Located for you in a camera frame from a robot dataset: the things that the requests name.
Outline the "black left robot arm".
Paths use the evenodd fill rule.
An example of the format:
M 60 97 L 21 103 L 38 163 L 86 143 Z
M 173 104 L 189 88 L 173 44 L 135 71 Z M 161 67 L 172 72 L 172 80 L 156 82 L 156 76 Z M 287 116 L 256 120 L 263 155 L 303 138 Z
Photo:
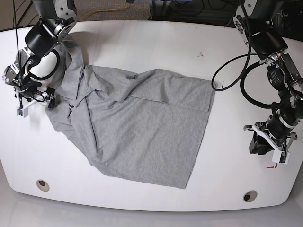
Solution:
M 239 8 L 242 14 L 235 16 L 234 23 L 247 46 L 260 58 L 243 72 L 241 92 L 253 105 L 272 111 L 267 121 L 245 126 L 245 129 L 254 132 L 250 153 L 264 155 L 274 151 L 286 158 L 291 142 L 296 138 L 293 129 L 303 118 L 303 78 L 290 55 L 285 53 L 288 46 L 272 22 L 283 4 L 283 0 L 256 0 L 249 14 L 248 1 L 241 0 Z M 257 101 L 248 95 L 244 87 L 248 74 L 265 63 L 268 64 L 267 79 L 280 97 L 278 103 L 264 104 Z

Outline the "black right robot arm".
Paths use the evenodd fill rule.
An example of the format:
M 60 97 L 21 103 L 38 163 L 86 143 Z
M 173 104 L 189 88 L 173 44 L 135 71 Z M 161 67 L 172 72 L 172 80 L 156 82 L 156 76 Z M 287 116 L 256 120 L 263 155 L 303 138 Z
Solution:
M 48 108 L 54 106 L 55 89 L 40 91 L 39 87 L 42 81 L 58 70 L 61 58 L 55 47 L 76 24 L 77 10 L 72 0 L 34 0 L 32 3 L 39 20 L 26 35 L 25 48 L 18 51 L 15 62 L 5 69 L 3 75 L 5 84 L 13 86 L 19 99 L 18 115 L 24 115 L 23 99 L 30 104 L 41 103 Z M 31 73 L 30 70 L 50 53 L 57 58 L 54 69 L 43 77 Z

